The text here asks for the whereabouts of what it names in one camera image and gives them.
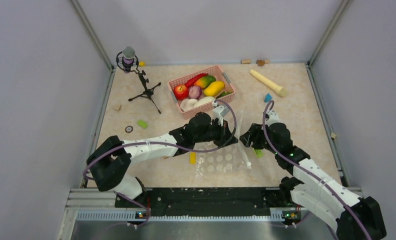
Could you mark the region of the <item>clear dotted zip top bag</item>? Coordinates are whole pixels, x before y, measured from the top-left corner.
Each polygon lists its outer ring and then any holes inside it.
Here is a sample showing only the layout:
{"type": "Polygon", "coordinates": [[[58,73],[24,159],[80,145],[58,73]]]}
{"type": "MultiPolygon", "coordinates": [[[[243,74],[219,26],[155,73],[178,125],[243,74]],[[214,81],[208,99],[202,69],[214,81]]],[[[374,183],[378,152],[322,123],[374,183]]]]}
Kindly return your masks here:
{"type": "Polygon", "coordinates": [[[195,176],[197,177],[244,172],[250,169],[252,163],[240,141],[216,151],[196,154],[195,176]]]}

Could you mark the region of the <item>pink plastic basket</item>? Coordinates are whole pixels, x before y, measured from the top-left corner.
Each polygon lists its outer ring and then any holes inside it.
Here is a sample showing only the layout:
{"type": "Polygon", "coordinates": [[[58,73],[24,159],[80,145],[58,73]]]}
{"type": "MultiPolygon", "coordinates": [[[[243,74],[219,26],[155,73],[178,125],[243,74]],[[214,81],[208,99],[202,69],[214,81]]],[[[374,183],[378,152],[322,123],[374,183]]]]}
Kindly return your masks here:
{"type": "Polygon", "coordinates": [[[214,108],[214,100],[233,100],[235,89],[227,74],[215,65],[168,82],[175,106],[184,119],[214,108]]]}

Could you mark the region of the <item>purple onion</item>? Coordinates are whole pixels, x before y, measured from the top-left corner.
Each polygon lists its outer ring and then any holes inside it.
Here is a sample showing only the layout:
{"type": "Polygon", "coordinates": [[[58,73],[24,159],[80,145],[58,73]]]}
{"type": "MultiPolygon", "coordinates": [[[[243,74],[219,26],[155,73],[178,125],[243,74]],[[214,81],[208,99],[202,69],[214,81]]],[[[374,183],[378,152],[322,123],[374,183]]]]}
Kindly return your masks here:
{"type": "Polygon", "coordinates": [[[193,85],[188,88],[188,98],[190,99],[199,99],[202,95],[201,87],[197,85],[193,85]]]}

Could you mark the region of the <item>red apple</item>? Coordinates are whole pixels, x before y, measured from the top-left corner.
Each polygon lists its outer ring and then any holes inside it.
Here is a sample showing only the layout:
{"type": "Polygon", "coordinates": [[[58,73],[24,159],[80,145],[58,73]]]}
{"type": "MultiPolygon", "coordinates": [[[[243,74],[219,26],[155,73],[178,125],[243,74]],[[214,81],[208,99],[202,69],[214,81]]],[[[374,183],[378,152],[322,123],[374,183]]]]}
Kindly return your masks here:
{"type": "Polygon", "coordinates": [[[188,97],[188,87],[184,84],[177,85],[173,88],[173,94],[178,101],[182,101],[188,97]]]}

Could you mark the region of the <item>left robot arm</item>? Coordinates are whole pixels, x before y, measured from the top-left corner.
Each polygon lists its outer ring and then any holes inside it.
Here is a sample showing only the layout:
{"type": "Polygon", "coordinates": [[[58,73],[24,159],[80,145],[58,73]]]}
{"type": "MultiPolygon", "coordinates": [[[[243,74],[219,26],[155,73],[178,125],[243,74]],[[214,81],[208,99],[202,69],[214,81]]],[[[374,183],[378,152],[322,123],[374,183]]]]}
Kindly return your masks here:
{"type": "Polygon", "coordinates": [[[131,164],[191,152],[198,143],[214,143],[218,149],[238,143],[227,121],[199,112],[189,122],[168,133],[141,140],[107,138],[86,160],[87,171],[101,192],[114,191],[127,197],[135,207],[144,204],[145,188],[137,177],[129,176],[131,164]]]}

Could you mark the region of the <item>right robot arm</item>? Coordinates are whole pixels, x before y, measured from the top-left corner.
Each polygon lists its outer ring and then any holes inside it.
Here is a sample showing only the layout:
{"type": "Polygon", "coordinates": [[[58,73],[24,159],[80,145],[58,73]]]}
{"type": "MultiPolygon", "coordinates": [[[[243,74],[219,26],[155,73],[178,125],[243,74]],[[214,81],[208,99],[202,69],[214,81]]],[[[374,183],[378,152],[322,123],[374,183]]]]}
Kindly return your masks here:
{"type": "Polygon", "coordinates": [[[361,197],[325,173],[310,155],[295,146],[286,125],[254,123],[240,136],[246,147],[266,149],[292,177],[281,181],[279,200],[285,206],[298,204],[324,221],[337,239],[381,240],[386,237],[379,203],[361,197]]]}

